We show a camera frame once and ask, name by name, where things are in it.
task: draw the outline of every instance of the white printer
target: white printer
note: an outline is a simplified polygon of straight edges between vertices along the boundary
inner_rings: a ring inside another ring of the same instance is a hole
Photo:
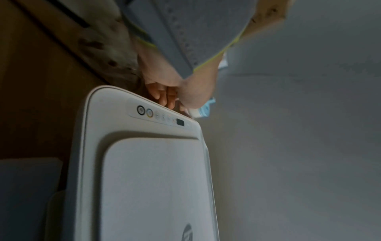
[[[199,124],[102,86],[78,113],[62,240],[218,241]]]

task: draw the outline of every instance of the wooden surface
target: wooden surface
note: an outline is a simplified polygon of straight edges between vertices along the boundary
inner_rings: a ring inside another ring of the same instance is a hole
[[[12,1],[0,0],[0,159],[53,156],[66,170],[77,109],[102,84]]]

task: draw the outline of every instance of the small display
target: small display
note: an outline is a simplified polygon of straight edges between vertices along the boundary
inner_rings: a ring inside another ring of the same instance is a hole
[[[177,123],[178,125],[184,126],[184,121],[183,121],[183,120],[176,119],[176,123]]]

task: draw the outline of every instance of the button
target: button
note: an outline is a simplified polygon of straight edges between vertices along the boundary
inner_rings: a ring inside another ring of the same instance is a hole
[[[154,112],[151,109],[147,109],[147,116],[152,118],[152,116],[154,116]]]
[[[139,115],[141,115],[141,116],[146,113],[146,109],[144,109],[143,106],[138,106],[136,109],[137,109]]]

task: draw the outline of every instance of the white wall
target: white wall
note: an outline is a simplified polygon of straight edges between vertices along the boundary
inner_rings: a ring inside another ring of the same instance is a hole
[[[229,52],[200,121],[221,241],[381,239],[380,29],[380,1],[300,0]]]

